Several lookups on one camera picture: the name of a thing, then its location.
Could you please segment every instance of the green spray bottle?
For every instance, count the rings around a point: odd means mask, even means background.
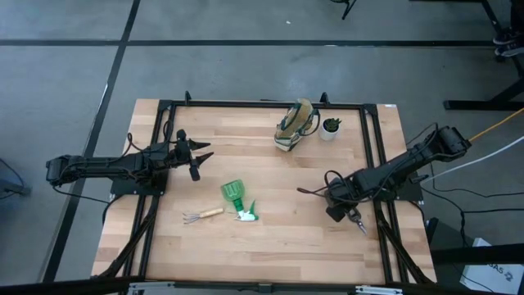
[[[240,221],[255,221],[259,217],[255,215],[255,201],[251,203],[251,207],[248,212],[244,212],[244,205],[242,204],[242,197],[246,189],[244,188],[244,183],[240,180],[234,180],[228,184],[224,184],[220,187],[222,190],[222,195],[226,201],[233,202],[235,210],[238,213],[236,220]]]

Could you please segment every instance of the wooden table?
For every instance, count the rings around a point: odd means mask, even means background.
[[[139,99],[129,132],[146,147],[156,118],[158,100]],[[388,159],[405,151],[396,106],[377,105]],[[303,138],[292,152],[273,145],[276,124],[286,109],[177,107],[175,130],[210,147],[195,152],[215,154],[201,166],[201,180],[192,182],[187,167],[169,172],[160,199],[148,279],[271,282],[299,284],[383,284],[381,254],[373,204],[359,205],[368,236],[344,219],[337,223],[326,213],[320,197],[298,193],[297,187],[324,186],[327,170],[342,175],[366,166],[359,113],[321,110],[323,118],[342,119],[332,142],[317,134]],[[370,137],[373,125],[369,120]],[[376,144],[373,158],[378,164]],[[235,221],[233,205],[223,200],[220,186],[242,179],[245,207],[256,200],[256,222]],[[138,196],[124,196],[107,212],[93,274],[104,271],[129,240]],[[224,207],[225,213],[191,225],[184,212]],[[424,273],[435,272],[420,212],[408,202],[396,202],[402,241]],[[394,277],[395,252],[389,247]],[[137,274],[142,247],[135,252],[132,274]]]

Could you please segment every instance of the shoe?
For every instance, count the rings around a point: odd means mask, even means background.
[[[306,133],[313,126],[313,118],[317,116],[317,125],[313,131]],[[299,98],[295,105],[289,109],[274,136],[277,148],[285,152],[291,151],[304,136],[314,133],[320,125],[320,113],[313,108],[311,101],[307,98]]]
[[[524,53],[524,42],[523,40],[517,40],[513,43],[506,44],[495,49],[495,55],[498,57],[513,57],[517,54]]]
[[[511,28],[502,29],[502,31],[493,38],[495,45],[506,45],[515,41],[516,38],[523,36],[524,32],[516,31]]]

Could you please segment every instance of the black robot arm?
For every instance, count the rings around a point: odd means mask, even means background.
[[[331,208],[343,209],[345,204],[354,207],[356,203],[369,197],[392,199],[395,191],[413,172],[433,161],[458,159],[470,147],[471,144],[454,127],[440,128],[407,152],[379,167],[358,170],[345,177],[343,182],[333,180],[325,193],[327,203]]]
[[[46,180],[52,186],[72,183],[82,178],[132,179],[137,184],[151,185],[156,176],[170,168],[189,165],[194,181],[200,179],[198,167],[213,152],[192,157],[191,151],[209,146],[186,139],[183,129],[177,132],[174,148],[167,153],[168,143],[157,143],[144,150],[122,157],[80,157],[64,155],[46,163]]]

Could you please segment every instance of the concrete floor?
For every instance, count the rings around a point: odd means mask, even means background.
[[[0,39],[120,39],[132,0],[68,2],[2,0]],[[493,1],[508,23],[508,3]],[[142,1],[131,39],[489,40],[480,4],[367,0],[345,21],[328,0]],[[39,280],[64,197],[45,183],[45,161],[81,153],[115,56],[115,47],[0,47],[0,157],[25,178],[28,197],[0,201],[0,284]],[[261,98],[291,101],[395,103],[407,139],[437,121],[472,136],[507,112],[445,111],[445,99],[488,99],[517,78],[492,48],[133,47],[127,48],[102,126],[96,155],[122,151],[137,98]],[[437,172],[494,151],[522,136],[524,116],[475,142]],[[518,178],[524,145],[437,180],[442,188],[524,191]],[[0,176],[11,177],[0,167]],[[107,198],[109,181],[89,180],[84,195]],[[524,199],[481,199],[449,193],[462,208],[524,207]],[[426,216],[454,228],[459,213],[425,196]],[[103,206],[81,201],[57,279],[89,277],[102,229]],[[522,214],[468,216],[467,232],[492,244],[522,243]]]

